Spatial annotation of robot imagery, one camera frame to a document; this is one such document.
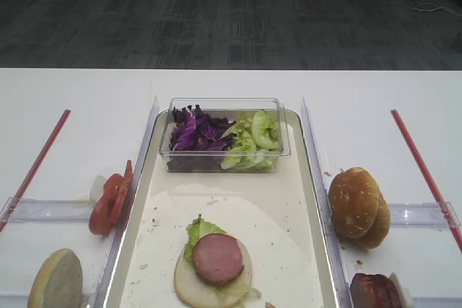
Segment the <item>purple cabbage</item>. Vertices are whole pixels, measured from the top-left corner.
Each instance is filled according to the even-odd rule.
[[[170,137],[173,151],[223,151],[230,146],[235,134],[221,138],[223,133],[236,122],[226,118],[212,118],[202,112],[199,105],[172,111],[176,127]]]

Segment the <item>red straw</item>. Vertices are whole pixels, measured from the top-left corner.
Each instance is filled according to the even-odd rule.
[[[63,128],[64,123],[66,122],[66,120],[69,117],[70,113],[71,113],[70,110],[65,110],[63,112],[63,115],[61,116],[61,118],[59,118],[55,128],[53,129],[52,133],[48,137],[48,140],[45,142],[45,146],[43,146],[43,148],[40,151],[37,159],[35,160],[34,164],[30,168],[30,170],[27,173],[25,179],[22,181],[22,183],[21,183],[19,189],[17,190],[16,194],[14,194],[13,202],[12,202],[11,206],[8,208],[8,211],[6,213],[6,218],[5,218],[5,220],[0,222],[0,232],[1,232],[1,230],[4,229],[4,227],[8,223],[9,217],[13,214],[17,204],[19,203],[19,200],[24,195],[24,193],[25,193],[27,187],[29,186],[30,182],[32,182],[32,179],[34,178],[35,173],[37,172],[40,164],[42,164],[43,159],[45,159],[45,155],[48,153],[48,150],[50,149],[51,145],[55,141],[55,139],[58,136],[59,132]]]
[[[403,134],[404,140],[406,140],[407,146],[411,150],[411,153],[414,156],[414,159],[416,160],[417,165],[419,165],[420,171],[422,172],[422,174],[424,176],[424,179],[428,184],[428,187],[432,191],[433,197],[435,198],[436,202],[442,204],[442,206],[443,206],[443,214],[444,214],[446,220],[448,221],[448,224],[449,224],[451,232],[453,233],[454,239],[456,240],[457,245],[459,246],[459,249],[462,252],[462,234],[461,234],[461,230],[458,227],[454,226],[454,225],[456,225],[456,223],[455,223],[455,221],[453,219],[452,214],[449,213],[449,211],[445,207],[445,200],[443,198],[443,195],[441,195],[440,190],[436,186],[436,183],[433,180],[433,178],[432,178],[432,176],[430,174],[430,171],[427,169],[427,165],[425,165],[424,160],[420,156],[420,153],[417,150],[416,145],[412,141],[412,137],[409,134],[409,132],[407,131],[406,126],[404,125],[403,120],[399,116],[398,111],[397,110],[392,110],[391,114],[393,115],[393,118],[395,118],[396,124],[398,125],[398,128],[401,131],[401,133]]]

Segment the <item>white cord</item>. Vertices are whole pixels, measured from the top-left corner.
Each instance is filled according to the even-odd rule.
[[[418,12],[445,11],[449,12],[450,14],[453,14],[454,16],[456,16],[457,19],[462,19],[462,14],[457,14],[449,7],[446,7],[443,4],[441,4],[438,0],[403,0],[403,4],[410,10]]]

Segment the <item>plastic container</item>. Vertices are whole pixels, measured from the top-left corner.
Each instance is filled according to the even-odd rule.
[[[212,118],[227,118],[229,122],[237,120],[245,113],[253,117],[259,110],[264,110],[279,126],[276,132],[279,148],[257,151],[175,151],[170,145],[172,131],[175,128],[173,110],[199,105],[201,110]],[[280,159],[290,155],[289,136],[283,104],[274,98],[174,98],[170,101],[167,122],[162,134],[159,153],[168,172],[276,172]],[[228,157],[250,164],[222,168],[222,162]]]

